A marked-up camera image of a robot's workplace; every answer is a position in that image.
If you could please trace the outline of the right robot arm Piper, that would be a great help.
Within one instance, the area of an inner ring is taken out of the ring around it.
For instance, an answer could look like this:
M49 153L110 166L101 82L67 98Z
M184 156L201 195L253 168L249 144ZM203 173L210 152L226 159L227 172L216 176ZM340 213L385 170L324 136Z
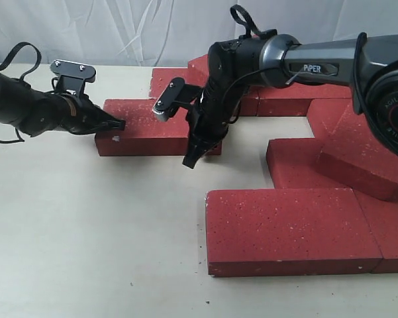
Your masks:
M186 116L185 166L193 168L225 138L251 87L285 89L294 83L349 88L354 112L398 156L398 34L361 32L352 39L302 44L290 34L258 29L240 5L230 13L245 33L209 47L208 78Z

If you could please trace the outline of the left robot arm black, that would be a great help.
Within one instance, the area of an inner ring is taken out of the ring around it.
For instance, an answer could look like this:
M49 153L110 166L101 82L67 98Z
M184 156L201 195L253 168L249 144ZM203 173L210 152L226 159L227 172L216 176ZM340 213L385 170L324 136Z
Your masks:
M118 119L90 100L84 92L87 83L93 83L93 66L57 59L50 65L54 74L52 89L33 89L25 78L35 71L42 54L36 52L36 62L17 78L5 76L2 71L29 42L16 44L0 64L0 123L15 129L15 142L23 142L22 134L39 136L47 131L66 131L82 136L107 131L122 131L124 119Z

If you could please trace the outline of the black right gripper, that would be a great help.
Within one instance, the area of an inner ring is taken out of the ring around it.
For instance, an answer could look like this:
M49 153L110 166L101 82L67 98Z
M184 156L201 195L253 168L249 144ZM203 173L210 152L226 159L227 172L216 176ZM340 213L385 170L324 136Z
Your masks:
M219 86L207 82L201 91L193 110L188 112L189 123L187 152L182 164L194 169L206 153L214 149L226 136L228 122L234 115L242 98L242 86Z

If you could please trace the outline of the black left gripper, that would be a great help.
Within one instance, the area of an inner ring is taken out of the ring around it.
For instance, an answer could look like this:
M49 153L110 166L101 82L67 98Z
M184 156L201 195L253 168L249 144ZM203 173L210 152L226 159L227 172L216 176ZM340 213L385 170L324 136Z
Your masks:
M69 93L51 93L58 103L51 131L70 134L95 134L107 131L123 131L125 120L109 120L106 112L94 104L88 95L76 97Z

